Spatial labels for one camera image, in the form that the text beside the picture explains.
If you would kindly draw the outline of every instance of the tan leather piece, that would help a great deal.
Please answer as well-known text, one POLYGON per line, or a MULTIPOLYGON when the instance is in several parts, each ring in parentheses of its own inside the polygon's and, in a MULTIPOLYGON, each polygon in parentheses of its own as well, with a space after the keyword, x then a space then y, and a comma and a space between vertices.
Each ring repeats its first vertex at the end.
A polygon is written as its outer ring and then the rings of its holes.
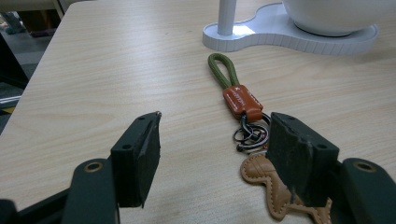
POLYGON ((262 119, 262 105, 244 85, 224 89, 223 97, 236 119, 240 120, 244 114, 249 123, 262 119))
POLYGON ((265 158, 264 154, 250 155, 241 165, 241 174, 249 184, 264 184, 267 194, 267 207, 273 218, 282 220, 289 210, 303 212, 310 215, 315 223, 330 224, 330 208, 332 201, 329 199, 326 207, 305 207, 296 196, 290 203, 291 193, 280 180, 274 165, 265 158))

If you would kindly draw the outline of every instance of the braided lanyard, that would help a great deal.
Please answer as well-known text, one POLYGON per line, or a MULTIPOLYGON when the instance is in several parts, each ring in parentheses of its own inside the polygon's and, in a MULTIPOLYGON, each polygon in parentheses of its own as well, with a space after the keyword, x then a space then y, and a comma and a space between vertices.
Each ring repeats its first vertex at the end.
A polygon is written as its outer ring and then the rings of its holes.
POLYGON ((262 113, 262 105, 244 86, 239 84, 233 62, 225 55, 214 53, 209 55, 207 62, 216 80, 223 88, 223 97, 233 116, 240 120, 241 127, 233 134, 233 140, 238 142, 236 149, 247 153, 266 147, 269 138, 267 127, 270 117, 262 113), (221 73, 216 61, 227 68, 230 81, 221 73))

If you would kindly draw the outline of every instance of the light wood grain surface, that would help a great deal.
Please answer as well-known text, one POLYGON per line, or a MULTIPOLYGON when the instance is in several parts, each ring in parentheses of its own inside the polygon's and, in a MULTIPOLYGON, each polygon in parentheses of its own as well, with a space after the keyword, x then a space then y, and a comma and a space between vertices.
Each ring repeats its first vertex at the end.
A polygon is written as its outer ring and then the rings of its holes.
MULTIPOLYGON (((236 19, 275 1, 238 1, 236 19)), ((132 121, 160 110, 162 157, 145 208, 121 223, 277 223, 235 150, 238 127, 202 44, 218 1, 72 5, 0 136, 0 198, 19 209, 68 188, 74 169, 109 150, 132 121)), ((320 56, 275 46, 226 53, 264 112, 292 115, 396 178, 396 15, 373 48, 320 56)), ((311 223, 290 214, 282 223, 311 223)))

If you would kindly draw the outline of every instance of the white lamp base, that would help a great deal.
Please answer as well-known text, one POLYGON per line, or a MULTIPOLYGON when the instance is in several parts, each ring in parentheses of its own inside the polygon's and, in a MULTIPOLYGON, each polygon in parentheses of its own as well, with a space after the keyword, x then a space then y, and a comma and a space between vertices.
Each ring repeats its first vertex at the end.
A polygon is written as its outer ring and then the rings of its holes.
POLYGON ((232 35, 219 35, 217 23, 207 25, 203 43, 222 52, 255 45, 276 45, 315 54, 353 55, 367 51, 377 36, 376 25, 341 37, 313 35, 297 28, 283 4, 276 3, 260 7, 250 20, 235 22, 232 35))

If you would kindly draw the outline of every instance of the bolt hole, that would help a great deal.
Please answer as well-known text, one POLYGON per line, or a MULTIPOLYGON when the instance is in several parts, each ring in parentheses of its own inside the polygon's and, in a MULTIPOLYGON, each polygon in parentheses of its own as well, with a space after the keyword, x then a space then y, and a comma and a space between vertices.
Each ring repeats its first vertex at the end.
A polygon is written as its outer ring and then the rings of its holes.
POLYGON ((362 170, 364 172, 369 172, 369 173, 376 172, 376 168, 373 165, 371 165, 369 163, 366 163, 366 162, 363 162, 363 161, 357 161, 357 162, 353 163, 353 165, 356 168, 358 168, 358 169, 360 169, 360 170, 362 170))
POLYGON ((129 148, 131 148, 132 146, 131 145, 123 145, 122 146, 122 149, 129 149, 129 148))
POLYGON ((102 169, 103 164, 98 161, 91 162, 90 164, 84 167, 84 171, 87 173, 93 173, 102 169))

